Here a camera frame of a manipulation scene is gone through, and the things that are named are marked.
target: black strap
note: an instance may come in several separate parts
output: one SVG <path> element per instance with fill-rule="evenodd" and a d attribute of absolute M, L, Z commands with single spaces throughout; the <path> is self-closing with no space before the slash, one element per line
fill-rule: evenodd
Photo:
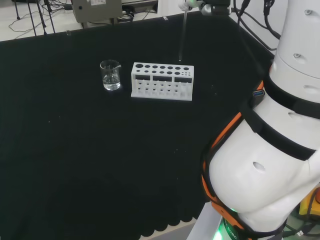
<path fill-rule="evenodd" d="M 260 137 L 283 153 L 293 158 L 306 161 L 316 152 L 313 149 L 299 145 L 274 130 L 249 107 L 248 102 L 242 104 L 240 112 L 255 133 L 259 134 Z"/>
<path fill-rule="evenodd" d="M 307 101 L 287 93 L 271 80 L 269 74 L 264 78 L 263 83 L 265 91 L 278 104 L 297 114 L 320 119 L 320 103 Z"/>

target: test tube rack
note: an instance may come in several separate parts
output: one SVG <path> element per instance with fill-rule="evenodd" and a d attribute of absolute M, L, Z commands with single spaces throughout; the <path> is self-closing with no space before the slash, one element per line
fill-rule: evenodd
<path fill-rule="evenodd" d="M 132 98 L 192 101 L 194 66 L 135 62 Z"/>

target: yellow object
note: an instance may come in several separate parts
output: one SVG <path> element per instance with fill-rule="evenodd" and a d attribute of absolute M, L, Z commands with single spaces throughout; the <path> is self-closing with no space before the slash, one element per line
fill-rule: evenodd
<path fill-rule="evenodd" d="M 313 192 L 316 190 L 313 189 L 300 203 L 300 210 L 299 210 L 299 214 L 300 215 L 306 215 L 307 211 L 308 211 L 308 207 L 309 207 L 309 203 L 310 203 L 310 199 L 311 199 L 311 195 L 313 194 Z M 314 198 L 313 202 L 312 202 L 312 207 L 311 207 L 311 215 L 318 215 L 320 216 L 320 204 L 316 201 L 316 199 Z"/>

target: glass beaker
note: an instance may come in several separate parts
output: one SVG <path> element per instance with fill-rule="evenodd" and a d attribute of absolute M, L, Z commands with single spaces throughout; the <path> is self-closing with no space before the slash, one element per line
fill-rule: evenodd
<path fill-rule="evenodd" d="M 104 60 L 100 63 L 103 86 L 109 91 L 120 88 L 119 69 L 121 65 L 115 60 Z"/>

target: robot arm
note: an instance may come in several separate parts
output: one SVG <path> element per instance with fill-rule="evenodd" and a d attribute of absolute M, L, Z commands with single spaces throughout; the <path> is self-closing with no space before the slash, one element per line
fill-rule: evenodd
<path fill-rule="evenodd" d="M 204 16 L 228 16 L 231 14 L 231 0 L 181 0 L 179 8 L 190 11 L 199 8 Z"/>

